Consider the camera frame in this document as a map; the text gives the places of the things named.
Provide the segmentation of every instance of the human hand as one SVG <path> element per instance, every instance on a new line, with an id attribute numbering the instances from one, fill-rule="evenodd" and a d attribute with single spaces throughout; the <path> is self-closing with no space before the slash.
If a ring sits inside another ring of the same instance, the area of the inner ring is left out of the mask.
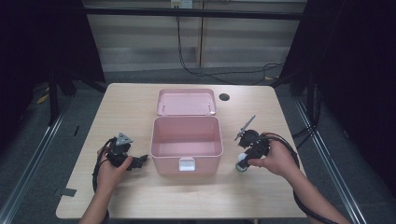
<path id="1" fill-rule="evenodd" d="M 276 140 L 270 140 L 270 151 L 266 158 L 251 159 L 247 163 L 252 166 L 265 167 L 271 173 L 283 177 L 287 177 L 296 169 L 299 170 L 288 149 Z"/>
<path id="2" fill-rule="evenodd" d="M 113 166 L 106 157 L 106 154 L 109 150 L 110 147 L 107 147 L 101 158 L 102 165 L 100 166 L 97 177 L 98 185 L 96 191 L 112 192 L 121 182 L 126 169 L 132 162 L 132 157 L 129 156 L 125 159 L 120 167 Z"/>

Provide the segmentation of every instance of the wooden table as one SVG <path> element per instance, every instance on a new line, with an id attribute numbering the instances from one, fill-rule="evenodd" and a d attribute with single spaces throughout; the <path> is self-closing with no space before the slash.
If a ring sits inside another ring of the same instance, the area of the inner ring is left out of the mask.
<path id="1" fill-rule="evenodd" d="M 91 201 L 96 151 L 111 137 L 125 133 L 134 142 L 130 155 L 149 154 L 153 121 L 158 117 L 158 93 L 169 88 L 205 88 L 215 93 L 224 152 L 215 175 L 168 177 L 159 175 L 148 158 L 142 169 L 128 172 L 108 207 L 114 218 L 266 218 L 305 217 L 292 197 L 288 182 L 266 169 L 235 169 L 244 151 L 234 141 L 240 128 L 278 133 L 293 147 L 288 125 L 274 89 L 259 86 L 178 84 L 111 84 L 98 109 L 78 161 L 67 184 L 74 197 L 63 196 L 56 215 L 80 218 Z M 229 101 L 219 95 L 227 93 Z"/>

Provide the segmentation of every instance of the pink plastic box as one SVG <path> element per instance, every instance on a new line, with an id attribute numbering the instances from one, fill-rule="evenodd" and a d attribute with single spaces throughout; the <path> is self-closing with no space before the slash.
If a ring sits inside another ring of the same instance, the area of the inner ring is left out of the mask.
<path id="1" fill-rule="evenodd" d="M 150 154 L 161 175 L 212 175 L 223 152 L 214 93 L 166 89 L 159 93 Z"/>

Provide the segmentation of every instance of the pink box lid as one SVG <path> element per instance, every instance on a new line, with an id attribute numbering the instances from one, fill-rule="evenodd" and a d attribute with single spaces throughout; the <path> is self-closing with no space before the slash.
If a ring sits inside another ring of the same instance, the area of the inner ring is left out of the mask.
<path id="1" fill-rule="evenodd" d="M 215 94 L 210 89 L 163 89 L 159 92 L 159 116 L 213 116 Z"/>

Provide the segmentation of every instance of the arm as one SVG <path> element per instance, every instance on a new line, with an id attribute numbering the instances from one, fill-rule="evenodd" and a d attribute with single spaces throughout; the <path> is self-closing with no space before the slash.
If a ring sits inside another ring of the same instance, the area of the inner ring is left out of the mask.
<path id="1" fill-rule="evenodd" d="M 275 175 L 283 176 L 296 192 L 301 202 L 314 213 L 337 223 L 349 223 L 312 185 L 295 164 L 289 151 L 281 143 L 271 140 L 271 149 L 264 159 L 252 159 L 248 163 L 265 167 Z M 320 223 L 308 217 L 311 223 Z"/>
<path id="2" fill-rule="evenodd" d="M 105 154 L 102 156 L 101 161 L 103 163 L 99 169 L 98 186 L 90 205 L 79 221 L 80 224 L 97 224 L 104 220 L 111 195 L 121 182 L 126 169 L 131 164 L 132 157 L 128 157 L 120 167 L 111 165 L 110 161 L 106 160 Z"/>

